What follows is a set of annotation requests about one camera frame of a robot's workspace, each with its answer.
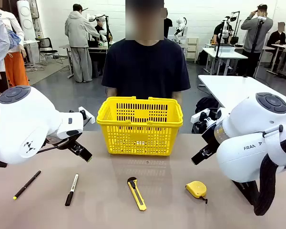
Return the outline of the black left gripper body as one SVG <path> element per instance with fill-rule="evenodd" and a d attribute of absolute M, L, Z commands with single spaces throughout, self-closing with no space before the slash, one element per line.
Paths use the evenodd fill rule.
<path fill-rule="evenodd" d="M 69 136 L 66 139 L 59 139 L 57 137 L 47 136 L 47 143 L 57 148 L 72 148 L 72 147 L 80 145 L 77 142 L 77 139 L 81 135 L 82 133 L 78 133 L 78 134 Z"/>

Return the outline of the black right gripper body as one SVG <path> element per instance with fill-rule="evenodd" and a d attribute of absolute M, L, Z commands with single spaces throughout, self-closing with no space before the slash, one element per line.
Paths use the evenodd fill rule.
<path fill-rule="evenodd" d="M 208 149 L 217 149 L 220 146 L 220 144 L 215 138 L 214 129 L 215 129 L 214 127 L 210 127 L 202 134 L 202 138 L 207 143 Z"/>

